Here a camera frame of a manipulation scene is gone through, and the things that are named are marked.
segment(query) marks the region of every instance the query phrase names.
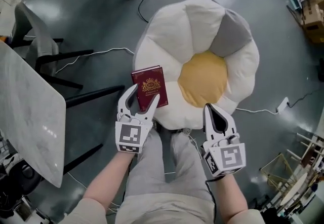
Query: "gray cushion petal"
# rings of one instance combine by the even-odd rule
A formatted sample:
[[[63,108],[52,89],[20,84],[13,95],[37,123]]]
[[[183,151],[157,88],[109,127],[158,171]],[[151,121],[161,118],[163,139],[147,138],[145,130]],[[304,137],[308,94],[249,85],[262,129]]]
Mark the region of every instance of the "gray cushion petal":
[[[226,9],[210,51],[220,57],[235,53],[252,40],[248,23],[234,11]]]

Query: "concrete floor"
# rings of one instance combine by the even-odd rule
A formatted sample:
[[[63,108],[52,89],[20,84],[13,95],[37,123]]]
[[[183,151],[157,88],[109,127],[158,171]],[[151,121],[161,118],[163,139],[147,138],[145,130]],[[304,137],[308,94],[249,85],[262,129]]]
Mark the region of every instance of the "concrete floor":
[[[46,22],[52,37],[65,39],[61,45],[61,51],[64,52],[83,49],[103,51],[113,47],[133,50],[146,26],[137,14],[140,1],[25,0],[25,3]],[[149,19],[160,7],[180,1],[183,0],[146,0],[141,11]],[[248,21],[260,52],[254,92],[240,103],[240,108],[274,111],[284,97],[294,102],[305,93],[320,87],[315,67],[318,58],[324,56],[324,53],[322,48],[314,47],[305,39],[285,7],[287,0],[216,1],[238,12]],[[117,84],[130,86],[131,65],[130,54],[112,51],[80,58],[75,65],[59,73],[59,77],[84,84],[82,92]],[[57,90],[64,97],[78,93],[69,88],[57,87]],[[243,111],[233,114],[241,139],[246,144],[248,164],[235,176],[248,202],[266,193],[271,194],[272,190],[260,176],[259,168],[287,148],[300,152],[301,148],[296,147],[294,133],[316,129],[324,105],[323,95],[323,90],[315,92],[294,108],[288,108],[277,116]],[[71,171],[84,185],[89,185],[116,153],[113,125],[117,99],[116,95],[110,95],[67,112],[65,163],[101,142],[105,144],[101,151]],[[198,144],[202,144],[204,135],[201,131],[194,131],[192,136]],[[169,172],[174,166],[170,162],[167,147],[164,142],[165,170]],[[122,202],[124,188],[125,183],[115,203]],[[84,188],[66,175],[61,189],[44,181],[30,195],[30,199],[53,221],[59,221],[64,212],[73,209],[83,192]]]

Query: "person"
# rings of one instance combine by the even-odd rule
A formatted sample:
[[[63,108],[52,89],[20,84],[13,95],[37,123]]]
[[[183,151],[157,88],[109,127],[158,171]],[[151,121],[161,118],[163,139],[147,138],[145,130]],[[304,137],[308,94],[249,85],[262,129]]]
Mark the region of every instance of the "person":
[[[116,224],[165,224],[214,222],[214,203],[205,184],[206,176],[188,133],[173,134],[171,150],[176,166],[175,179],[166,183],[162,142],[152,129],[131,170],[125,200]],[[134,157],[117,152],[109,164],[90,183],[76,208],[60,224],[106,224],[105,213]],[[248,210],[247,202],[234,176],[226,175],[216,183],[218,207],[225,223],[264,223],[257,210]]]

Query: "power strip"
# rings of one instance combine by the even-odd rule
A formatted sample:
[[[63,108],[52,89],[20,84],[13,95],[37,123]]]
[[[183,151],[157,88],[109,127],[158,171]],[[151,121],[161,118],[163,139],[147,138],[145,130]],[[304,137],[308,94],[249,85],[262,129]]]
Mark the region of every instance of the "power strip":
[[[283,99],[283,101],[280,103],[280,105],[277,108],[277,112],[280,114],[283,112],[283,110],[288,106],[288,98],[286,97],[285,99]]]

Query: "forearm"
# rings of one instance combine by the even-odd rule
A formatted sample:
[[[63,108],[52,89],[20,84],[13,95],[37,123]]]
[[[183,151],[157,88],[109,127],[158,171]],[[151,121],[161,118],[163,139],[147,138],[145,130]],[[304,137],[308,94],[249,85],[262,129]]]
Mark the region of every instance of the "forearm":
[[[248,209],[247,201],[232,174],[217,181],[216,190],[219,210],[225,223]]]
[[[114,199],[133,157],[133,153],[118,152],[91,182],[83,198],[96,200],[107,209]]]

